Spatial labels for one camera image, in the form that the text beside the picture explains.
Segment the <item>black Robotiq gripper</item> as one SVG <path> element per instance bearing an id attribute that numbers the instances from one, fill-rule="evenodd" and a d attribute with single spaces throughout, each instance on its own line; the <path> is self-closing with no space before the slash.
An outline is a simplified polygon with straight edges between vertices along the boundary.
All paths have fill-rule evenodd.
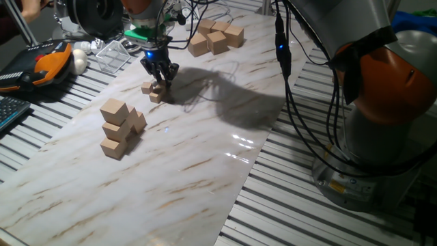
<path id="1" fill-rule="evenodd" d="M 171 87 L 172 81 L 175 79 L 179 64 L 171 63 L 169 59 L 169 51 L 167 47 L 155 50 L 144 50 L 144 58 L 140 63 L 145 68 L 148 74 L 152 75 L 157 83 L 161 82 L 161 75 L 158 65 L 165 65 L 165 82 L 166 87 Z"/>

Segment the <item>bare person hand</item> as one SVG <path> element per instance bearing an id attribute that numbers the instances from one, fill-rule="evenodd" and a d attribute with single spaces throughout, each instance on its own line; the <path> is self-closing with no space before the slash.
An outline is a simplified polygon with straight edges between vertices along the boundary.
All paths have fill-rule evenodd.
<path id="1" fill-rule="evenodd" d="M 45 8 L 51 1 L 50 0 L 21 0 L 22 11 L 21 14 L 25 19 L 26 23 L 31 23 L 37 17 L 39 17 L 40 12 Z"/>

